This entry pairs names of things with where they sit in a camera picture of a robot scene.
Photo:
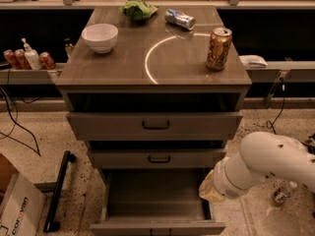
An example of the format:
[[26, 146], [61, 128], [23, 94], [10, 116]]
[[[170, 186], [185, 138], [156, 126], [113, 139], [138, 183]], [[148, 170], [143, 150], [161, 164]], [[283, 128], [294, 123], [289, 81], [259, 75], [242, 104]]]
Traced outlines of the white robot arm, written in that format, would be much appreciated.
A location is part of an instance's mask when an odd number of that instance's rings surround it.
[[297, 139], [267, 132], [243, 138], [239, 152], [226, 156], [199, 187], [199, 197], [211, 203], [235, 200], [252, 187], [285, 179], [315, 192], [315, 156]]

